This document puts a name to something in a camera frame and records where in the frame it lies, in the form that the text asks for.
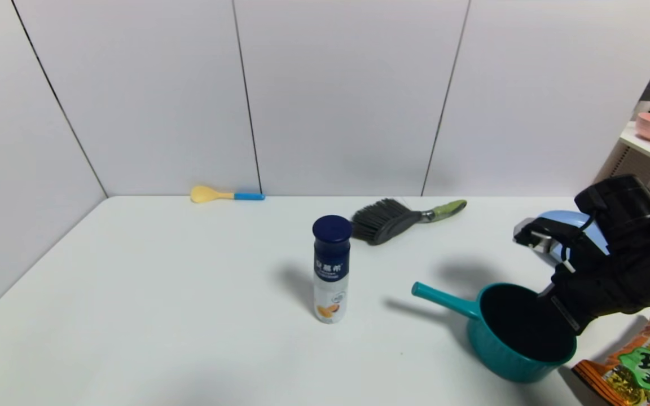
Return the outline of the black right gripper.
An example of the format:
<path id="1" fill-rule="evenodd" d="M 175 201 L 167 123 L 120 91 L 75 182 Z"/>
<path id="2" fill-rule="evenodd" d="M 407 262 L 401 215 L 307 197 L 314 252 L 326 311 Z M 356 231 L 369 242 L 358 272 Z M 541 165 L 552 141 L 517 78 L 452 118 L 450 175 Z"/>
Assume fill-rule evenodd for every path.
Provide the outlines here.
<path id="1" fill-rule="evenodd" d="M 519 322 L 530 333 L 548 339 L 571 340 L 595 319 L 619 312 L 612 283 L 567 268 L 556 268 L 537 298 L 514 303 Z"/>

